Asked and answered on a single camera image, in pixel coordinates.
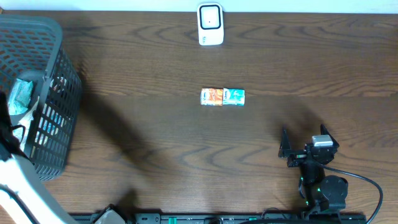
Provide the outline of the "green Kleenex tissue pack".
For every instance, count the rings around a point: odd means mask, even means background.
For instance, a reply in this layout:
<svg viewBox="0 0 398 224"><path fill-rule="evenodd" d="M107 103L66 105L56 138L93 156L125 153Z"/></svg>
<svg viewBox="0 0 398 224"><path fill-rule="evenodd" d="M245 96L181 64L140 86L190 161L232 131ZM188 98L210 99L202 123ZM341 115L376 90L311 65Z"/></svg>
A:
<svg viewBox="0 0 398 224"><path fill-rule="evenodd" d="M244 106L245 90L235 88L223 89L223 105Z"/></svg>

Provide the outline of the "orange Kleenex tissue pack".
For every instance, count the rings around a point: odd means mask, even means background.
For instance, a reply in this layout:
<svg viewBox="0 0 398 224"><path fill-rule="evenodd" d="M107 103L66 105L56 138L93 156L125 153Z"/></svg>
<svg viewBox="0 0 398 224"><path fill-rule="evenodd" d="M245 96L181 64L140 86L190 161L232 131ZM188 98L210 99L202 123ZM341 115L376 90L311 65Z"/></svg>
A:
<svg viewBox="0 0 398 224"><path fill-rule="evenodd" d="M205 106L222 106L223 89L220 88L202 88L200 94L200 103Z"/></svg>

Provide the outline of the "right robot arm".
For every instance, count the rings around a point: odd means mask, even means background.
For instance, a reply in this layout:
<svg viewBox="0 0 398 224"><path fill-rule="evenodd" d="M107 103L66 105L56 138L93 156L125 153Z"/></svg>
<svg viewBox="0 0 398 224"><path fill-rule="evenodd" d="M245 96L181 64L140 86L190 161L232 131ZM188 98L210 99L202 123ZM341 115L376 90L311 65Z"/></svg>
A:
<svg viewBox="0 0 398 224"><path fill-rule="evenodd" d="M320 126L320 134L312 136L312 141L300 150L292 148L287 130L282 130L278 157L286 158L288 167L300 169L298 190L308 206L301 212L304 220L315 215L337 215L346 208L348 181L336 175L325 175L325 165L335 158L339 146L324 125Z"/></svg>

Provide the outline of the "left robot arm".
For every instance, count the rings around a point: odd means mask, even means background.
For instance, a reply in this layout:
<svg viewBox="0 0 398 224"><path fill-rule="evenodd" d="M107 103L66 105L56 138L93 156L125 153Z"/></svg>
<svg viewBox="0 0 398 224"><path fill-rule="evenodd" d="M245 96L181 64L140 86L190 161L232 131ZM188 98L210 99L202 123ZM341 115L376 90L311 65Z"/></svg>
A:
<svg viewBox="0 0 398 224"><path fill-rule="evenodd" d="M7 96L1 92L1 206L15 223L79 224L83 218L90 223L135 223L133 216L109 204L92 215L69 214L46 189L29 156L21 149L27 128L13 125Z"/></svg>

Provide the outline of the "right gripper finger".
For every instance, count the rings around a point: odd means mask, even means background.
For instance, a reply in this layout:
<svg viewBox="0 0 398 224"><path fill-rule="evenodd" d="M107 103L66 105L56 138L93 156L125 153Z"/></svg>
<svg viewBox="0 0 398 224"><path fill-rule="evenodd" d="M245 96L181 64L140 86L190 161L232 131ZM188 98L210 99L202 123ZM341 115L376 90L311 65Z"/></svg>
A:
<svg viewBox="0 0 398 224"><path fill-rule="evenodd" d="M292 147L290 145L289 137L287 134L287 130L285 128L282 129L282 138L280 142L280 147L279 147L279 152L278 152L278 157L283 158L283 157L289 157L289 155L292 153Z"/></svg>
<svg viewBox="0 0 398 224"><path fill-rule="evenodd" d="M335 138L329 133L329 131L327 130L326 126L324 124L320 125L320 132L321 135L329 135L330 139L333 142L333 146L334 147L339 147L340 145L338 144L338 142L335 140Z"/></svg>

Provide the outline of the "teal crinkled snack packet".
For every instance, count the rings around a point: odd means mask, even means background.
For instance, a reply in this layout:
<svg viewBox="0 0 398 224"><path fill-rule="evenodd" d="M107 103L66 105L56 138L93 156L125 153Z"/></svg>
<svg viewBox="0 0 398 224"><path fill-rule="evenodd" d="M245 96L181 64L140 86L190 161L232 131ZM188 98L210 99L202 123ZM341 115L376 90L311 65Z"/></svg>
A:
<svg viewBox="0 0 398 224"><path fill-rule="evenodd" d="M11 116L23 114L28 110L34 82L16 79L7 102Z"/></svg>

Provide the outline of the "large white wet-wipes pack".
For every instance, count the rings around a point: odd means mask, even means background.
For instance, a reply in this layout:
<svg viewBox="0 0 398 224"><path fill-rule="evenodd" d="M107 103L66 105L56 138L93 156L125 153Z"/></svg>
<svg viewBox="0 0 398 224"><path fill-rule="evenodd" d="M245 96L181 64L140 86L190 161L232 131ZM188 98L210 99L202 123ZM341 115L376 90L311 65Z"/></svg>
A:
<svg viewBox="0 0 398 224"><path fill-rule="evenodd" d="M27 142L27 136L30 129L30 123L34 120L33 113L37 109L37 105L39 103L40 97L37 98L37 101L34 103L33 107L19 120L18 128L13 130L13 135L19 140L20 142L20 149L24 151L25 145Z"/></svg>

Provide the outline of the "small dark green box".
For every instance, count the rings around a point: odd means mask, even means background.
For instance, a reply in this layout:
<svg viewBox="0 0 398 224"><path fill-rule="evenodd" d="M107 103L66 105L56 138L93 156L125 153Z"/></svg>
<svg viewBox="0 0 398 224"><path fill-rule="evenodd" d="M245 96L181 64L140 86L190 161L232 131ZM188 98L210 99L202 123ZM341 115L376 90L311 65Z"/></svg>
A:
<svg viewBox="0 0 398 224"><path fill-rule="evenodd" d="M50 82L50 88L55 93L61 93L64 91L64 87L67 85L67 79L65 77L57 77Z"/></svg>

